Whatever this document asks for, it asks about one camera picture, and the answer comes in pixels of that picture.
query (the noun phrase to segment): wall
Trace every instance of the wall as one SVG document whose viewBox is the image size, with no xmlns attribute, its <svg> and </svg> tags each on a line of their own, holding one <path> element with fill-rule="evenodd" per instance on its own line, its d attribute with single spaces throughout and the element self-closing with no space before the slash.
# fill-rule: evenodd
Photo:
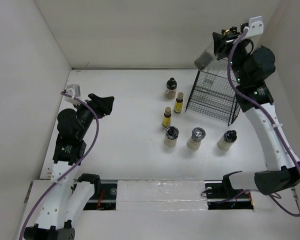
<svg viewBox="0 0 300 240">
<path fill-rule="evenodd" d="M 286 2 L 268 47 L 275 53 L 278 76 L 300 128 L 300 0 Z M 293 138 L 293 141 L 296 143 L 293 147 L 300 145 L 300 138 Z M 296 191 L 300 199 L 300 184 Z"/>
<path fill-rule="evenodd" d="M 32 0 L 0 0 L 0 240 L 39 176 L 70 69 Z"/>
<path fill-rule="evenodd" d="M 34 0 L 74 68 L 193 68 L 212 32 L 280 0 Z"/>
</svg>

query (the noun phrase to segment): jar lid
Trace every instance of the jar lid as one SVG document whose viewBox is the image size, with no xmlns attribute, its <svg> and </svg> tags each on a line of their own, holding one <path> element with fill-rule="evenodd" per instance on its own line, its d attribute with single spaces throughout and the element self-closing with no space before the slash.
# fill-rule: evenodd
<svg viewBox="0 0 300 240">
<path fill-rule="evenodd" d="M 227 143 L 234 143 L 237 140 L 237 132 L 235 130 L 226 131 L 223 135 L 223 139 Z"/>
<path fill-rule="evenodd" d="M 166 82 L 166 88 L 169 90 L 175 90 L 177 88 L 177 81 L 171 77 L 170 80 Z"/>
<path fill-rule="evenodd" d="M 206 137 L 206 131 L 201 127 L 195 127 L 192 130 L 192 139 L 196 142 L 200 142 L 202 139 Z"/>
<path fill-rule="evenodd" d="M 169 140 L 175 140 L 179 136 L 179 130 L 175 126 L 169 126 L 165 130 L 165 137 Z"/>
</svg>

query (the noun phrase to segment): wire rack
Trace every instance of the wire rack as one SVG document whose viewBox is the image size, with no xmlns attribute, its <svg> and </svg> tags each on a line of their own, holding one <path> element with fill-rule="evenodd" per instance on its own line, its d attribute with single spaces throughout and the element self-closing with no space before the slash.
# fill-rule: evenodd
<svg viewBox="0 0 300 240">
<path fill-rule="evenodd" d="M 215 60 L 203 71 L 198 71 L 186 110 L 190 109 L 223 121 L 234 123 L 240 112 L 235 92 L 228 82 L 228 61 Z M 236 79 L 231 71 L 231 79 Z"/>
</svg>

